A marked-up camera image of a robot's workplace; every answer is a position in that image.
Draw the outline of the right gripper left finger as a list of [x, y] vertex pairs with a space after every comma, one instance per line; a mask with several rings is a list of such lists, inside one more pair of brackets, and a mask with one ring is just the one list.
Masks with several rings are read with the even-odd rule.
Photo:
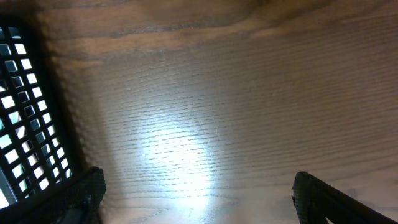
[[105, 192], [103, 170], [93, 166], [1, 209], [1, 223], [95, 223]]

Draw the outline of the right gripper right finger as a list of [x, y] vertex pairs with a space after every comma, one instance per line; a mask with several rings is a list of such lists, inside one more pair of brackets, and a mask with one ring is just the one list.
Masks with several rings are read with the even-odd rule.
[[308, 172], [296, 173], [292, 190], [300, 224], [397, 224]]

